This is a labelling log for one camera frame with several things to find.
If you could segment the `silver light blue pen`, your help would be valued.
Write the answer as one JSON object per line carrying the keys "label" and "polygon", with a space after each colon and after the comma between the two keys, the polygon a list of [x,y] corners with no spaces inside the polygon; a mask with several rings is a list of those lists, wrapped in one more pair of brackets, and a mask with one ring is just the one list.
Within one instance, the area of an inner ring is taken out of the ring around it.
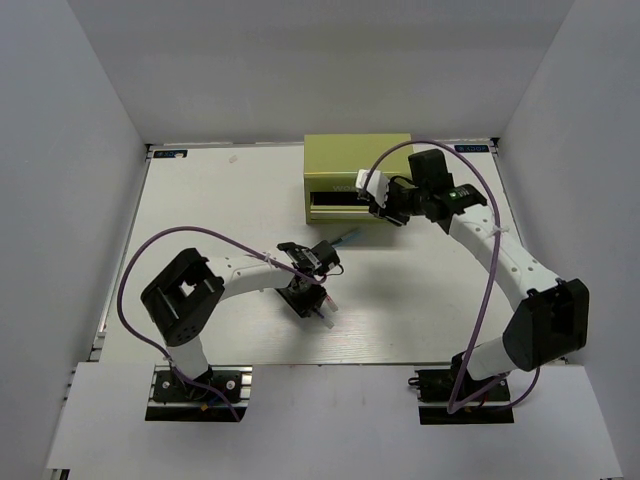
{"label": "silver light blue pen", "polygon": [[331,241],[331,245],[334,248],[337,248],[340,245],[344,245],[345,243],[348,243],[348,242],[356,239],[360,234],[361,234],[361,230],[360,229],[350,230],[350,231],[340,235],[336,239],[332,240]]}

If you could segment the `green metal drawer box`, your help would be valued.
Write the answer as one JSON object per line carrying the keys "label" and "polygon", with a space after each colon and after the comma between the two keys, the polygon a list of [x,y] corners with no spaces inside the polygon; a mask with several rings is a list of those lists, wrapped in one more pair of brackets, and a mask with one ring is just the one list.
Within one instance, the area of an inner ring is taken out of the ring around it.
{"label": "green metal drawer box", "polygon": [[313,134],[304,137],[304,198],[308,224],[376,223],[358,198],[357,174],[408,133]]}

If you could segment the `dark blue clear pen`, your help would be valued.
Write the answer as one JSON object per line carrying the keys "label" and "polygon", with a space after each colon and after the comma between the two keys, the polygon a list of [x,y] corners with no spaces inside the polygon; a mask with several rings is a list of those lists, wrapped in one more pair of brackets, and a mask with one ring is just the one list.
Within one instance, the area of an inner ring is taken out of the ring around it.
{"label": "dark blue clear pen", "polygon": [[326,328],[332,329],[334,327],[334,322],[329,317],[325,316],[321,311],[319,311],[318,309],[314,309],[313,313],[320,319],[320,321]]}

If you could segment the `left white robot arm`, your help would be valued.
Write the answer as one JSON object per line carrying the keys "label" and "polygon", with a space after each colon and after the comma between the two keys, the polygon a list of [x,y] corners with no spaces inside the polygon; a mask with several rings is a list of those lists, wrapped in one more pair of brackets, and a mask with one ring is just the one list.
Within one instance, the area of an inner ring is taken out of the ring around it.
{"label": "left white robot arm", "polygon": [[323,240],[309,248],[280,243],[272,251],[209,260],[195,248],[181,251],[143,290],[140,299],[180,370],[177,387],[199,399],[211,387],[200,333],[217,305],[242,294],[273,289],[301,318],[318,312],[327,291],[314,280],[341,267]]}

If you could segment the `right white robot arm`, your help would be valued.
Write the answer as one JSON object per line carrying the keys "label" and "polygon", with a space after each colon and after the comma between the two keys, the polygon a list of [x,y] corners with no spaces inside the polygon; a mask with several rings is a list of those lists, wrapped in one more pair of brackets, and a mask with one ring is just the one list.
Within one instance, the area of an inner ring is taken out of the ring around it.
{"label": "right white robot arm", "polygon": [[532,371],[585,347],[590,294],[579,279],[563,280],[543,266],[501,226],[485,194],[457,185],[444,153],[431,149],[408,158],[411,178],[397,184],[376,169],[358,172],[355,187],[370,213],[396,226],[422,216],[466,248],[506,296],[513,315],[497,338],[460,354],[453,390],[472,399],[488,379]]}

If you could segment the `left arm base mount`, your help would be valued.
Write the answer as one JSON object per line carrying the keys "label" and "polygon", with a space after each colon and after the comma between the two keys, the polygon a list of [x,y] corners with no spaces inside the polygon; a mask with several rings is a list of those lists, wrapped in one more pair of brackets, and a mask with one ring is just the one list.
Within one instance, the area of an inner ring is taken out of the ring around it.
{"label": "left arm base mount", "polygon": [[183,382],[169,366],[156,366],[151,377],[145,420],[149,422],[235,423],[249,406],[253,369],[250,366],[213,366],[201,381],[221,392]]}

